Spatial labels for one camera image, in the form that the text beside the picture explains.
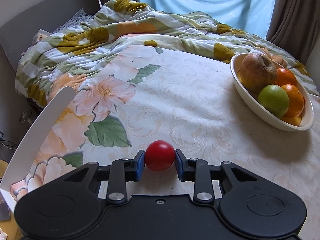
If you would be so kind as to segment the grey patterned pillow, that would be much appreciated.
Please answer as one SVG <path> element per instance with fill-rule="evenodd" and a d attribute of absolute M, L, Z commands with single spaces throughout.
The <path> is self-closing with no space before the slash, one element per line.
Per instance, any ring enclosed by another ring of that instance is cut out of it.
<path fill-rule="evenodd" d="M 94 18 L 94 15 L 88 15 L 84 11 L 84 9 L 80 9 L 77 11 L 66 23 L 63 25 L 57 27 L 53 33 L 58 33 L 59 31 L 62 31 L 63 29 L 67 29 L 70 27 L 74 27 L 82 22 L 90 21 Z"/>

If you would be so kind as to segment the large orange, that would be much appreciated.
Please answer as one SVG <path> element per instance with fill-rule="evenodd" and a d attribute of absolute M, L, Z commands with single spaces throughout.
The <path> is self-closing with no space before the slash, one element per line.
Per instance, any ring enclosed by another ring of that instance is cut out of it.
<path fill-rule="evenodd" d="M 299 116 L 305 106 L 305 99 L 301 91 L 294 85 L 285 84 L 282 86 L 289 97 L 289 109 L 287 110 L 285 116 L 288 118 L 295 118 Z"/>

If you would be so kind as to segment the red cherry tomato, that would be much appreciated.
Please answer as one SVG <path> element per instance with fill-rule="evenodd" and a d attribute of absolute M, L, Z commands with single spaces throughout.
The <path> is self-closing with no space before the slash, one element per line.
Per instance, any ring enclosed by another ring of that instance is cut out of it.
<path fill-rule="evenodd" d="M 146 149 L 144 161 L 149 169 L 164 171 L 175 161 L 175 150 L 166 141 L 154 141 Z"/>

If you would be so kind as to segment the cream bowl yellow inside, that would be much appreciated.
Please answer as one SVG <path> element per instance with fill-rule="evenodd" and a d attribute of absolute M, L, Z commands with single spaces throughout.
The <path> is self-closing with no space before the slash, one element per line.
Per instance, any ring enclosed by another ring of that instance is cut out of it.
<path fill-rule="evenodd" d="M 235 55 L 230 62 L 234 85 L 246 105 L 265 122 L 283 131 L 306 131 L 315 122 L 305 88 L 273 57 Z"/>

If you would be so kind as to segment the green striped floral quilt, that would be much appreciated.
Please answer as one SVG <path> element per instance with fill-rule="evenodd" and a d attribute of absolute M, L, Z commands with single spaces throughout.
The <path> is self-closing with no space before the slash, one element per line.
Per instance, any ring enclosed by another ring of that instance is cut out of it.
<path fill-rule="evenodd" d="M 236 54 L 262 49 L 282 57 L 308 93 L 318 93 L 304 65 L 272 42 L 204 12 L 173 14 L 134 0 L 109 0 L 91 20 L 28 48 L 17 65 L 16 90 L 43 107 L 60 76 L 94 76 L 131 45 L 153 46 L 157 52 L 183 51 L 224 63 Z"/>

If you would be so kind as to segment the small mandarin in bowl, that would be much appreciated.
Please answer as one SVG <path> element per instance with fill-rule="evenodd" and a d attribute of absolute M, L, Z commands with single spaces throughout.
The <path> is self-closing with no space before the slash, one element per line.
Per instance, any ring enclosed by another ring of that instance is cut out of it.
<path fill-rule="evenodd" d="M 276 85 L 297 85 L 297 79 L 295 75 L 286 68 L 278 68 L 277 69 L 277 81 Z"/>

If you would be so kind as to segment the white curved board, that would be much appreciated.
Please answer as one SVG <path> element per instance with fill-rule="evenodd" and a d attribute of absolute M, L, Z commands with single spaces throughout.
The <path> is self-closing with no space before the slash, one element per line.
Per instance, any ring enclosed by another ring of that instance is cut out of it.
<path fill-rule="evenodd" d="M 20 142 L 1 181 L 1 194 L 11 212 L 16 200 L 10 193 L 11 185 L 21 181 L 29 173 L 39 149 L 61 113 L 75 97 L 72 87 L 63 87 L 33 122 Z"/>

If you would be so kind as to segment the brown right curtain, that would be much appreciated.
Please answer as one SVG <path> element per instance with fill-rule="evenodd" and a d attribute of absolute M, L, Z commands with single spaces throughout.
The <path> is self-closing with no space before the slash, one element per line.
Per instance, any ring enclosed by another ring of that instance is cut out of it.
<path fill-rule="evenodd" d="M 319 36 L 319 0 L 276 0 L 266 39 L 306 64 Z"/>

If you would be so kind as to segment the grey headboard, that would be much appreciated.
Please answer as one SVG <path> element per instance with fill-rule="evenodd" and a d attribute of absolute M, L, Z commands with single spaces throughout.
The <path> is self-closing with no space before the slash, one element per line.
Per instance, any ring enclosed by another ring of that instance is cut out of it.
<path fill-rule="evenodd" d="M 100 9 L 100 5 L 98 0 L 45 0 L 2 25 L 1 47 L 13 70 L 17 70 L 22 53 L 31 46 L 31 39 L 39 29 L 51 33 L 80 9 L 92 15 Z"/>

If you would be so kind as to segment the brownish red apple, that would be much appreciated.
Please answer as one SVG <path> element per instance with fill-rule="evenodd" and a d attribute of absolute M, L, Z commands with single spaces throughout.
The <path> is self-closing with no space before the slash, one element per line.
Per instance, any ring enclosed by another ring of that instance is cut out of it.
<path fill-rule="evenodd" d="M 278 79 L 274 63 L 260 53 L 246 55 L 239 72 L 243 86 L 254 93 L 259 93 L 268 85 L 275 85 Z"/>

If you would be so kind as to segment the green apple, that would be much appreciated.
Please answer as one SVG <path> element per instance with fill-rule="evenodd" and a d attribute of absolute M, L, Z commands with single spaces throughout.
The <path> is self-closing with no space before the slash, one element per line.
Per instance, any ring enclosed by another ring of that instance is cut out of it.
<path fill-rule="evenodd" d="M 258 94 L 258 102 L 274 116 L 281 118 L 289 109 L 289 97 L 278 85 L 268 85 Z"/>

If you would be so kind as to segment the white floral bed sheet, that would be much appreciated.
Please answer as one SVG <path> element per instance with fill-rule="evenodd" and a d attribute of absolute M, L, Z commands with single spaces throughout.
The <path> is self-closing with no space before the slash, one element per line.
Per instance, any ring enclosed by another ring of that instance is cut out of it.
<path fill-rule="evenodd" d="M 94 76 L 63 74 L 48 102 L 65 86 L 77 95 L 11 185 L 15 200 L 79 165 L 109 165 L 164 140 L 189 158 L 232 161 L 293 191 L 308 209 L 300 236 L 319 239 L 318 96 L 309 96 L 313 126 L 284 132 L 244 103 L 228 64 L 147 45 L 125 48 Z"/>

